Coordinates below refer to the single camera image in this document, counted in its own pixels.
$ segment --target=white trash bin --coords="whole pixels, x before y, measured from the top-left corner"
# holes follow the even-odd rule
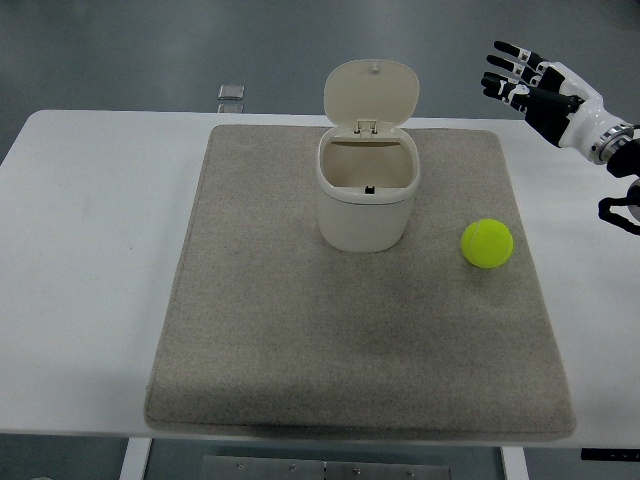
[[[325,84],[324,110],[336,127],[316,158],[318,224],[347,252],[379,252],[400,240],[420,181],[413,139],[398,128],[415,110],[420,86],[409,67],[356,60]]]

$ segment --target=tennis ball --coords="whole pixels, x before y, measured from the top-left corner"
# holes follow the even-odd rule
[[[469,225],[462,234],[460,248],[469,263],[495,268],[506,263],[513,252],[513,236],[507,226],[492,218]]]

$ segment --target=bin lid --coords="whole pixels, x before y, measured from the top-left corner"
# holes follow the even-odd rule
[[[420,83],[406,65],[390,60],[355,60],[336,68],[324,86],[324,111],[335,125],[354,128],[358,120],[394,127],[416,108]]]

